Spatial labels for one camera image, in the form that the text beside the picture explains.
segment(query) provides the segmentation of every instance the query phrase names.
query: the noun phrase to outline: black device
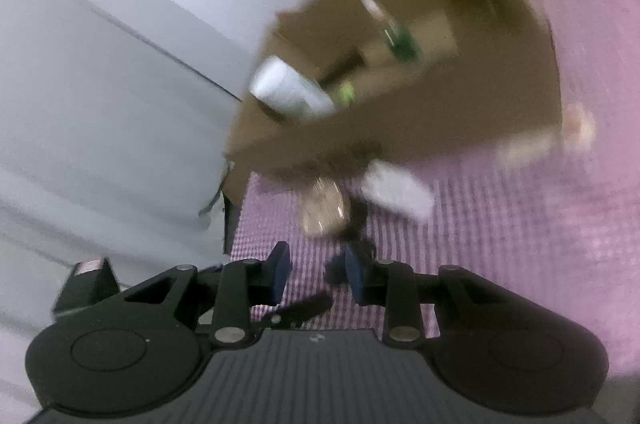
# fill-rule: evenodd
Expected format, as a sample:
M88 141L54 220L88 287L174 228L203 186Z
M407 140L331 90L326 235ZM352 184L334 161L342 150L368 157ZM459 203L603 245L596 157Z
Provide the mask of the black device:
M44 408L31 422L604 422L589 408L607 356L585 328L456 266L415 274L359 242L344 266L355 301L385 307L382 339L300 329L331 308L327 293L252 322L252 306L282 300L285 242L265 261L179 265L123 292L108 260L80 263L26 354Z

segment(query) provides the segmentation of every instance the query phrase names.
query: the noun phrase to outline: metal bolt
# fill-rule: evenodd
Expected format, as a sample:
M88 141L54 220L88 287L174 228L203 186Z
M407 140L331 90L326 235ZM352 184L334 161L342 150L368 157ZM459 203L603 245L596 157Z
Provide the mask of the metal bolt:
M420 330L413 327L394 327L389 331L389 336L400 343L411 343L420 337Z
M220 343L238 343L238 341L242 341L244 339L245 335L246 333L242 328L222 327L219 328L219 330L216 330L213 337L215 337Z
M312 343L322 343L324 340L326 340L326 336L324 334L319 334L318 332L309 336L309 341Z

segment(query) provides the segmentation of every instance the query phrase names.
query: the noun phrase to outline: white paper cup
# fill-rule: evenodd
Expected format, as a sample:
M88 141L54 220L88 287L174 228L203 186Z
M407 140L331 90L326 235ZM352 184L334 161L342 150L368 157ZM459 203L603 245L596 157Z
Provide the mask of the white paper cup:
M270 56L255 72L249 91L285 117L315 117L335 111L331 98L277 56Z

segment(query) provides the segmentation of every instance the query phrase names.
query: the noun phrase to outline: cardboard box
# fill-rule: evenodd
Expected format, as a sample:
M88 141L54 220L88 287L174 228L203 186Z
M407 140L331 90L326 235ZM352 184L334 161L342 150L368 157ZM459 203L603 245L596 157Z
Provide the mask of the cardboard box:
M372 158L428 159L559 126L552 37L529 0L377 1L420 26L416 37L440 52L423 65L357 72L350 78L364 84L364 98L305 123L278 123L247 94L228 141L230 160L295 181L351 173ZM314 79L380 35L359 0L312 0L278 20L262 57L277 55ZM422 48L430 54L430 45Z
M251 169L247 165L233 166L229 173L226 174L225 182L222 185L222 192L236 206L241 206L246 193L246 187L249 184Z

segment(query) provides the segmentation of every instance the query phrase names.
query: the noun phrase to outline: purple rug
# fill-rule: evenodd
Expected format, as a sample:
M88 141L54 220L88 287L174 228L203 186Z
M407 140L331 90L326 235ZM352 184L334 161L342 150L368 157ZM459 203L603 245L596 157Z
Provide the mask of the purple rug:
M565 104L594 115L584 155L558 151L515 171L473 154L412 167L436 191L425 226L370 207L366 234L378 256L435 273L455 263L590 328L610 374L640 371L640 0L534 0L554 32ZM285 303L325 289L334 242L302 236L298 197L252 176L233 260L264 258L289 242L294 269ZM436 335L432 311L426 328ZM347 289L315 328L382 325Z

